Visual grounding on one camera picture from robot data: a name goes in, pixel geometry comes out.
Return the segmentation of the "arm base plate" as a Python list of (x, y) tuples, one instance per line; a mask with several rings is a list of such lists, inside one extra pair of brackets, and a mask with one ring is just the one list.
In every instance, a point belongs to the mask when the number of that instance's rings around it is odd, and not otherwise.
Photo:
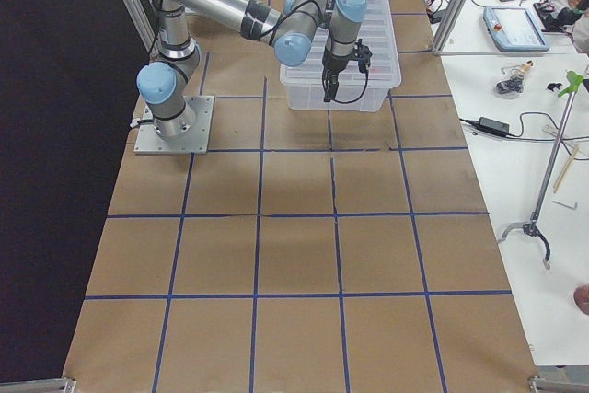
[(138, 155), (198, 154), (208, 151), (213, 95), (185, 96), (185, 109), (176, 119), (156, 119), (147, 105), (141, 118), (132, 124), (138, 129), (134, 152)]

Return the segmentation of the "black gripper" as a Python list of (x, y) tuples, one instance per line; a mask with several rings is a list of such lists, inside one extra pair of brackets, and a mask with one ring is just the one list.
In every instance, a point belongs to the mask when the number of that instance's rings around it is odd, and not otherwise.
[(323, 52), (323, 72), (321, 78), (323, 83), (322, 87), (324, 91), (324, 102), (331, 102), (331, 93), (333, 95), (337, 94), (339, 88), (337, 78), (339, 77), (340, 72), (346, 69), (348, 62), (351, 60), (353, 46), (347, 45), (343, 50), (343, 55), (335, 53), (335, 50), (336, 48), (332, 45), (326, 45)]

